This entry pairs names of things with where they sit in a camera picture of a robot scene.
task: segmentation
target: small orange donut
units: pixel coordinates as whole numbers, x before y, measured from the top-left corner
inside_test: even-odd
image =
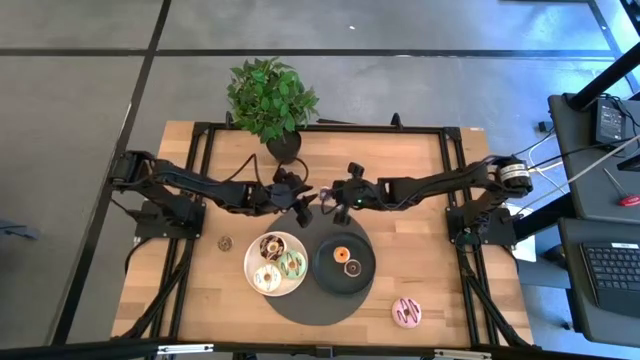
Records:
[[[344,246],[338,246],[335,250],[333,250],[333,259],[340,264],[344,264],[349,261],[351,257],[351,253],[349,253],[349,249]]]

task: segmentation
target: red screwdriver handle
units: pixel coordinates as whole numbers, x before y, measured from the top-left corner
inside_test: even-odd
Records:
[[[618,203],[620,206],[636,206],[640,205],[640,195],[627,196]]]

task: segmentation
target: pink frosted donut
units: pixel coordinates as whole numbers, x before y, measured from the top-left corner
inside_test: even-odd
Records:
[[[413,299],[400,298],[393,303],[391,316],[396,324],[405,329],[413,329],[420,324],[422,311],[420,311],[420,305]]]

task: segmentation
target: screwdriver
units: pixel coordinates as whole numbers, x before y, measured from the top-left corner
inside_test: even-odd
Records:
[[[629,195],[626,191],[624,191],[624,188],[622,187],[622,185],[620,185],[618,180],[616,180],[616,178],[614,178],[613,175],[611,175],[609,170],[607,169],[603,169],[603,170],[604,170],[604,173],[607,174],[607,177],[609,177],[609,180],[611,180],[613,185],[616,187],[616,190],[618,191],[618,193],[620,194],[620,202],[618,202],[618,205],[626,206],[626,207],[640,205],[640,195]]]

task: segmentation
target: potted plant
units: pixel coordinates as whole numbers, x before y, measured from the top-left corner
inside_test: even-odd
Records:
[[[305,90],[291,66],[277,60],[245,60],[242,67],[232,68],[227,95],[234,124],[260,136],[271,155],[287,164],[302,145],[296,126],[306,126],[311,114],[318,114],[318,98],[313,88]]]

